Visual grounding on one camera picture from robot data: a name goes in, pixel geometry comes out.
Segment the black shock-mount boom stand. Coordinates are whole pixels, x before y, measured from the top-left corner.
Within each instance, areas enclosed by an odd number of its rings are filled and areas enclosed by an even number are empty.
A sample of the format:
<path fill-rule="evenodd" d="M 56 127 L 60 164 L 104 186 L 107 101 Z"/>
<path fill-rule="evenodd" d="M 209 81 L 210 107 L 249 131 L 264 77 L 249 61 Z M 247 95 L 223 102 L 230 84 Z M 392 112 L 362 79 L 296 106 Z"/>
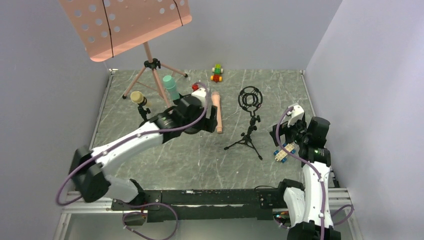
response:
<path fill-rule="evenodd" d="M 229 146 L 224 147 L 224 150 L 228 150 L 237 144 L 244 145 L 253 149 L 257 154 L 257 157 L 262 161 L 263 157 L 259 154 L 255 145 L 253 144 L 251 135 L 254 131 L 258 129 L 256 124 L 261 122 L 261 117 L 256 112 L 262 106 L 263 94 L 255 86 L 246 86 L 240 90 L 237 101 L 241 109 L 245 112 L 248 112 L 250 115 L 249 127 L 247 129 L 247 132 L 243 132 L 240 134 L 240 140 L 234 142 Z"/>

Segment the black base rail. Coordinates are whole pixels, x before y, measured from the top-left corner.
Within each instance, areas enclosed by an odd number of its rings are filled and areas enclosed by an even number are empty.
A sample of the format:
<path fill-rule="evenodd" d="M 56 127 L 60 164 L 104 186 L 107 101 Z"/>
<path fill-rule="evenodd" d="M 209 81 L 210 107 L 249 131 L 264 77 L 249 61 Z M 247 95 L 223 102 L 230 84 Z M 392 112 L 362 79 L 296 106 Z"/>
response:
<path fill-rule="evenodd" d="M 288 210 L 276 188 L 146 190 L 147 222 L 170 220 L 272 220 Z"/>

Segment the green red brick car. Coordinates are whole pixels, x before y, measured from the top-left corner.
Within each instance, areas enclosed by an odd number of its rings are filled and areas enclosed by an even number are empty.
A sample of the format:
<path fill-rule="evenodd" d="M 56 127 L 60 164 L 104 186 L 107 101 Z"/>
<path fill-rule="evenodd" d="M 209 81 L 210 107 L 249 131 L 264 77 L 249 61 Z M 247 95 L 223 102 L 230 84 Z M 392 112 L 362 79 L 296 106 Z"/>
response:
<path fill-rule="evenodd" d="M 222 82 L 223 80 L 222 73 L 223 73 L 222 66 L 220 64 L 215 64 L 214 67 L 212 68 L 212 75 L 210 76 L 210 80 L 215 83 Z"/>

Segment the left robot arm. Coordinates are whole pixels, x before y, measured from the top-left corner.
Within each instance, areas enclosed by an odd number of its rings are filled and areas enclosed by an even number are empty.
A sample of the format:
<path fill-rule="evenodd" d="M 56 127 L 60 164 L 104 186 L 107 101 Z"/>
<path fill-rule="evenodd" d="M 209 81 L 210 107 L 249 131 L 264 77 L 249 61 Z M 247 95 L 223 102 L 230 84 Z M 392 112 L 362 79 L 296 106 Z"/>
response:
<path fill-rule="evenodd" d="M 150 119 L 135 131 L 106 145 L 89 149 L 86 145 L 74 152 L 69 179 L 72 180 L 80 198 L 92 203 L 102 197 L 121 200 L 129 205 L 146 202 L 146 193 L 134 179 L 123 180 L 112 175 L 112 171 L 133 156 L 160 146 L 182 133 L 195 134 L 199 131 L 214 132 L 217 126 L 217 106 L 208 104 L 203 97 L 188 94 Z"/>

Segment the green toy microphone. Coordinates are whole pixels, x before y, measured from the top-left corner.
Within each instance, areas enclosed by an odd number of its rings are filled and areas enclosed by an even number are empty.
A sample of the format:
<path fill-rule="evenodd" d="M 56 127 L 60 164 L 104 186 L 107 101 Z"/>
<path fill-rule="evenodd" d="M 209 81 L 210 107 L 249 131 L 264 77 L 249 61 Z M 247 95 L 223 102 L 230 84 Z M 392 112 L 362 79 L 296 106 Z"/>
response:
<path fill-rule="evenodd" d="M 171 75 L 165 75 L 162 78 L 162 83 L 164 88 L 169 93 L 169 96 L 172 101 L 176 101 L 181 98 L 180 93 L 178 92 L 178 89 L 177 89 L 177 84 L 175 82 L 175 79 Z"/>

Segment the yellow toy microphone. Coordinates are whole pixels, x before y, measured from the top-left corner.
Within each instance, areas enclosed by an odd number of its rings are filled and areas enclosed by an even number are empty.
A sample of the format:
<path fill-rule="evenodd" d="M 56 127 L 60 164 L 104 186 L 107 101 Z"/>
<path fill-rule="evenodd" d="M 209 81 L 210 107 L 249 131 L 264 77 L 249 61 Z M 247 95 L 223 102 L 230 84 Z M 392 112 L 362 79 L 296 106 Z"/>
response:
<path fill-rule="evenodd" d="M 149 108 L 151 106 L 150 102 L 148 101 L 147 97 L 140 91 L 133 91 L 130 94 L 130 100 L 134 103 L 139 105 L 140 107 Z"/>

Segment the pink music stand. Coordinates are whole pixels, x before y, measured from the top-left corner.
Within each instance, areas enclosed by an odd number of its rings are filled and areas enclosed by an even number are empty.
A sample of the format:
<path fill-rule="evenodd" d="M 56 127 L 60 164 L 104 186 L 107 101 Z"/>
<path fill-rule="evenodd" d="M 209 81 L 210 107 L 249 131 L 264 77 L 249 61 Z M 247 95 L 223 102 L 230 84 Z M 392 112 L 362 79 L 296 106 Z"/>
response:
<path fill-rule="evenodd" d="M 149 41 L 192 21 L 187 0 L 61 0 L 60 5 L 94 62 L 139 45 L 153 62 Z"/>

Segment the pink toy microphone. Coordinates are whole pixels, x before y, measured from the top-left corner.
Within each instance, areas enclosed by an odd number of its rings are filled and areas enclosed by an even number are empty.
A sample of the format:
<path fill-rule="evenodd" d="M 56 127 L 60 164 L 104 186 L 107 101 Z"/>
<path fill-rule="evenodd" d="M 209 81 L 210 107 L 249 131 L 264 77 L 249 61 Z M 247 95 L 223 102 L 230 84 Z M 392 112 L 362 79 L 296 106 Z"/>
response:
<path fill-rule="evenodd" d="M 211 100 L 212 104 L 216 107 L 216 120 L 217 120 L 217 126 L 216 126 L 216 132 L 218 134 L 223 133 L 223 125 L 222 125 L 222 114 L 221 114 L 221 96 L 218 91 L 213 91 L 211 93 Z"/>

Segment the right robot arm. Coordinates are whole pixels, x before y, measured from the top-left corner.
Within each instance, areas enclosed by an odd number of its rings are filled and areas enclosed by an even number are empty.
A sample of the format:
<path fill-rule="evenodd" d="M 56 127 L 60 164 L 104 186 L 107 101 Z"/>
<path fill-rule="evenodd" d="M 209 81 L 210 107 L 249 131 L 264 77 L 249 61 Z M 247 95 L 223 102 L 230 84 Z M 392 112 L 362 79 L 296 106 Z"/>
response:
<path fill-rule="evenodd" d="M 299 146 L 296 159 L 301 161 L 305 184 L 283 181 L 283 199 L 288 207 L 290 227 L 289 240 L 340 240 L 341 233 L 334 228 L 329 206 L 329 173 L 331 153 L 325 148 L 330 122 L 314 116 L 309 123 L 305 118 L 293 125 L 280 120 L 273 126 L 270 135 L 281 147 L 281 136 L 285 143 Z"/>

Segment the black mic stand with clip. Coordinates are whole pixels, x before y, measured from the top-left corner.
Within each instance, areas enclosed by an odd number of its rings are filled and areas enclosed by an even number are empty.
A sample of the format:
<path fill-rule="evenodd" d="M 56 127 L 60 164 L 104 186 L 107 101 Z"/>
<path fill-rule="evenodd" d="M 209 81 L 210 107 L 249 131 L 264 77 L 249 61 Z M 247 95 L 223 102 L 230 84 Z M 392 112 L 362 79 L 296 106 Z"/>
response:
<path fill-rule="evenodd" d="M 187 128 L 187 129 L 184 130 L 184 133 L 186 133 L 188 135 L 194 135 L 194 134 L 197 134 L 198 132 L 199 132 L 199 130 L 196 129 L 196 128 L 193 128 L 193 127 Z"/>

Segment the beige blue brick car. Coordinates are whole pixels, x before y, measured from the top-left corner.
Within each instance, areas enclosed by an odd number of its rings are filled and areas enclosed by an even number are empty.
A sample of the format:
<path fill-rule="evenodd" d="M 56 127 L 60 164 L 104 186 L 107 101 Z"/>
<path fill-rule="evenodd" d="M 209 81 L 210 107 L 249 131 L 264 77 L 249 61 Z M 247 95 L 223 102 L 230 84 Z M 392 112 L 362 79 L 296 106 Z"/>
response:
<path fill-rule="evenodd" d="M 293 143 L 284 143 L 283 147 L 289 151 L 291 154 L 295 154 L 296 153 L 296 148 L 295 145 Z M 282 149 L 277 149 L 274 151 L 273 153 L 274 155 L 274 160 L 276 162 L 281 162 L 281 163 L 285 163 L 287 161 L 288 158 L 288 153 Z"/>

